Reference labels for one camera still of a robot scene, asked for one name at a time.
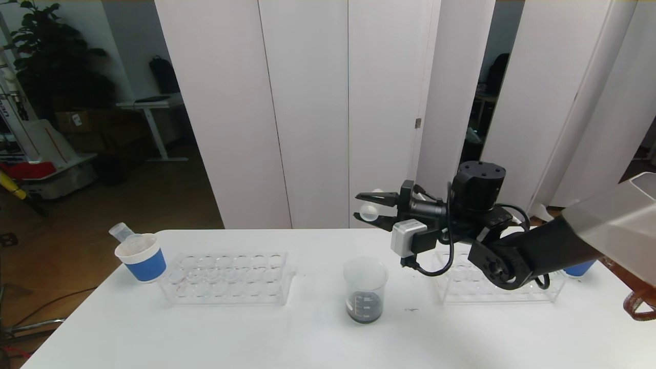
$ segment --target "white column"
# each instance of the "white column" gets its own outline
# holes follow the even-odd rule
[[[260,0],[293,228],[348,227],[347,0]]]
[[[414,179],[415,121],[424,119],[439,6],[439,0],[349,2],[350,213],[359,211],[358,192],[398,191]],[[363,223],[351,217],[350,225]]]
[[[482,154],[507,170],[500,202],[529,209],[610,3],[526,1]]]
[[[656,116],[656,3],[639,1],[613,69],[553,204],[613,188]]]
[[[417,183],[434,196],[446,198],[458,168],[494,6],[442,0],[417,171]]]
[[[226,228],[289,228],[257,0],[155,4]]]

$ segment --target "table leg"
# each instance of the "table leg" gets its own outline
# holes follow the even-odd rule
[[[485,101],[481,100],[481,108],[478,110],[478,121],[476,122],[476,129],[481,127],[481,119],[483,119],[483,109],[485,108]]]
[[[155,140],[155,145],[159,150],[159,155],[161,158],[148,159],[149,162],[186,162],[189,158],[170,158],[169,154],[166,152],[166,147],[162,141],[161,136],[159,135],[159,129],[157,124],[155,124],[155,118],[153,118],[153,112],[149,108],[144,109],[144,114],[146,115],[146,120],[148,121],[148,126],[150,127],[150,133],[153,135]]]

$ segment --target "black backpack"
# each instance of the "black backpack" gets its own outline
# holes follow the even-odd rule
[[[157,81],[159,93],[169,94],[180,92],[178,80],[175,78],[175,71],[168,60],[155,55],[148,65],[150,65],[150,70],[153,72],[153,76],[155,76],[155,80]]]

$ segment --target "robotic arm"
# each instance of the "robotic arm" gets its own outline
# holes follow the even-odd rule
[[[498,204],[506,171],[485,162],[465,162],[448,188],[446,201],[426,193],[413,181],[400,192],[362,192],[359,200],[397,208],[395,217],[360,213],[354,217],[392,232],[392,250],[403,267],[428,276],[445,273],[453,262],[453,243],[472,244],[468,259],[494,285],[515,290],[536,281],[549,287],[548,273],[608,256],[636,276],[656,286],[656,174],[642,173],[613,190],[568,207],[555,220],[529,230],[528,216],[518,207]],[[513,216],[524,217],[525,232],[501,237]],[[449,261],[428,272],[417,254],[450,245]]]

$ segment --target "desk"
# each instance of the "desk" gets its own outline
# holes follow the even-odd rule
[[[476,128],[481,124],[481,119],[483,118],[483,109],[485,108],[486,102],[491,102],[493,104],[497,103],[499,96],[486,95],[483,93],[477,93],[474,95],[474,100],[481,100],[481,108],[478,110],[478,121],[476,121]]]
[[[175,106],[183,105],[182,94],[175,93],[169,95],[170,97],[165,100],[152,101],[152,102],[135,102],[135,100],[123,101],[116,104],[121,109],[128,110],[143,110],[146,115],[146,120],[148,121],[148,127],[150,127],[150,133],[153,135],[155,140],[155,145],[159,150],[160,158],[150,159],[149,162],[186,162],[189,158],[170,158],[169,154],[164,147],[164,142],[162,141],[161,135],[159,134],[159,129],[155,123],[155,118],[153,118],[153,112],[151,109],[169,109],[174,108]]]
[[[623,311],[629,289],[599,263],[554,304],[440,306],[432,281],[401,268],[379,229],[157,235],[168,261],[181,251],[289,251],[298,271],[287,304],[170,307],[157,284],[139,284],[121,265],[23,369],[626,369],[656,360],[654,324]],[[359,255],[390,271],[384,312],[370,325],[344,307],[342,264]]]

